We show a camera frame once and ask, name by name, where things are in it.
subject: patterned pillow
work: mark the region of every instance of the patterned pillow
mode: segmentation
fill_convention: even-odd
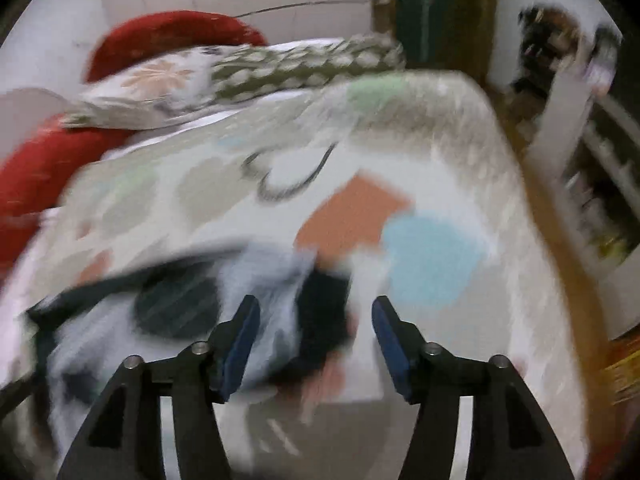
[[[403,68],[402,46],[382,35],[302,44],[285,52],[244,46],[213,67],[210,103],[238,103],[277,90],[319,87]]]
[[[197,46],[134,65],[94,83],[72,103],[67,128],[147,130],[181,124],[216,110],[210,99],[210,71],[237,46]]]
[[[269,46],[200,46],[156,57],[92,85],[63,123],[68,128],[159,128],[278,90],[319,87],[402,68],[402,46],[382,35],[284,51]]]

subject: white wall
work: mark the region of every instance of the white wall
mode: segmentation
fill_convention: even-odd
[[[516,77],[518,50],[522,41],[518,14],[523,7],[529,7],[535,3],[564,7],[578,19],[582,30],[590,36],[593,35],[598,24],[613,23],[599,0],[497,0],[494,51],[488,80],[498,88],[505,88]]]
[[[138,8],[134,12],[132,8],[136,6],[127,2],[132,16],[145,12]],[[523,7],[539,2],[564,7],[588,34],[592,34],[599,23],[612,23],[598,0],[498,0],[494,52],[488,75],[489,82],[498,88],[505,88],[518,71],[518,49],[522,40],[518,13]],[[247,21],[255,20],[257,27],[271,29],[273,27],[260,20],[282,19],[282,16],[267,14],[252,16]],[[107,20],[101,0],[33,0],[0,47],[0,92],[36,86],[73,98],[81,87],[82,71],[92,48],[107,33],[108,22],[118,21],[121,20],[114,20],[113,16]],[[289,37],[283,38],[270,39],[286,41]]]
[[[35,86],[75,97],[107,31],[101,0],[32,0],[0,47],[0,93]]]

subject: red pillow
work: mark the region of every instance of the red pillow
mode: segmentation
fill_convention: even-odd
[[[60,116],[42,123],[0,169],[0,282],[38,230],[39,213],[54,207],[73,174],[133,132],[76,128]]]
[[[93,83],[165,52],[196,45],[266,45],[260,32],[240,20],[196,10],[172,10],[123,23],[102,40],[85,81]]]

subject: fabric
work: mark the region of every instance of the fabric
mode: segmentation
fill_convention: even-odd
[[[520,363],[576,474],[584,464],[559,280],[490,102],[459,73],[363,76],[96,165],[48,235],[34,303],[90,272],[238,238],[307,248],[350,274],[353,346],[314,382],[311,408],[267,394],[215,407],[232,462],[283,478],[398,476],[416,411],[393,392],[374,338],[371,303],[386,294],[453,354]],[[470,418],[461,411],[463,428]]]
[[[0,282],[53,207],[74,173],[120,146],[127,130],[80,128],[72,133],[56,116],[42,123],[0,169]]]
[[[173,10],[140,16],[112,30],[96,48],[85,82],[94,83],[144,60],[196,45],[266,45],[245,23],[210,12]]]
[[[40,216],[40,227],[47,226],[54,221],[59,208],[47,209]],[[24,251],[16,261],[11,274],[0,289],[0,326],[2,339],[0,340],[0,388],[11,380],[19,368],[18,360],[22,344],[23,325],[20,322],[22,314],[31,307],[28,291],[34,277],[38,262],[45,253],[46,243],[44,233],[40,231],[28,242]]]
[[[404,68],[387,36],[329,44],[204,46],[165,54],[111,76],[71,105],[67,127],[145,130],[181,124],[278,90],[316,88],[364,73]]]
[[[241,388],[299,382],[348,338],[348,280],[314,269],[310,251],[249,244],[183,257],[45,298],[36,323],[38,368],[62,459],[100,391],[130,354],[176,356],[232,319],[242,299],[260,304],[260,328]],[[179,478],[177,470],[169,478]]]
[[[331,40],[311,40],[313,42],[316,41],[324,41],[326,43],[331,43]],[[296,46],[296,44],[300,42],[294,42],[291,46]],[[278,47],[287,47],[286,44],[279,45]],[[299,95],[303,95],[306,92],[312,92],[312,90],[289,90],[289,91],[280,91],[275,94],[267,95],[263,98],[260,98],[260,101],[277,101],[284,100],[287,98],[297,97]],[[165,130],[156,132],[154,130],[147,130],[144,132],[137,132],[132,134],[124,143],[122,147],[114,148],[113,150],[108,150],[103,153],[100,160],[108,160],[110,158],[119,158],[120,156],[125,155],[126,153],[133,152],[145,146],[150,146],[152,144],[157,144],[158,142],[162,142],[172,136],[179,135],[187,130],[191,130],[193,128],[197,128],[199,126],[204,126],[206,124],[213,124],[217,121],[221,121],[235,113],[238,113],[240,108],[236,110],[228,110],[225,112],[219,112],[217,114],[213,114],[204,118],[201,118],[196,121],[191,121],[190,123],[177,126],[175,131],[172,131],[170,134],[165,133]],[[54,214],[57,213],[59,208],[49,209],[44,211],[42,214],[39,214],[38,217],[40,219],[40,227],[42,227],[42,222],[46,221],[49,224],[54,219]],[[40,231],[40,235],[36,235],[31,239],[30,248],[27,247],[22,252],[20,256],[20,261],[16,262],[14,265],[9,277],[7,278],[4,287],[2,288],[2,294],[0,294],[0,315],[5,313],[8,315],[9,320],[7,322],[2,322],[0,319],[0,326],[9,327],[17,326],[15,330],[19,330],[20,326],[20,318],[19,315],[25,312],[29,307],[32,306],[28,295],[27,289],[30,284],[30,281],[33,279],[33,273],[35,272],[36,267],[38,266],[38,261],[40,259],[40,255],[44,252],[44,238],[42,237],[43,232]],[[15,337],[18,337],[17,332],[14,332],[14,329],[7,328],[10,330],[12,334],[16,334]],[[12,363],[17,360],[20,355],[18,354],[18,348],[10,345],[11,341],[16,340],[15,337],[8,336],[7,339],[7,347],[2,347],[0,351],[0,384],[6,384],[8,382],[8,378],[11,373]]]

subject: bed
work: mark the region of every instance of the bed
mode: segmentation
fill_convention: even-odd
[[[19,266],[32,278],[14,276],[7,289],[14,314],[81,274],[97,279],[230,238],[312,248],[351,277],[357,330],[340,359],[346,382],[302,413],[273,391],[216,406],[232,464],[294,478],[398,474],[415,410],[380,373],[370,306],[387,294],[454,354],[510,357],[580,473],[584,394],[564,298],[517,164],[469,78],[364,76],[163,133],[75,179]],[[248,159],[258,177],[242,172]],[[302,189],[279,193],[314,168]],[[465,476],[466,401],[461,414],[454,479]]]

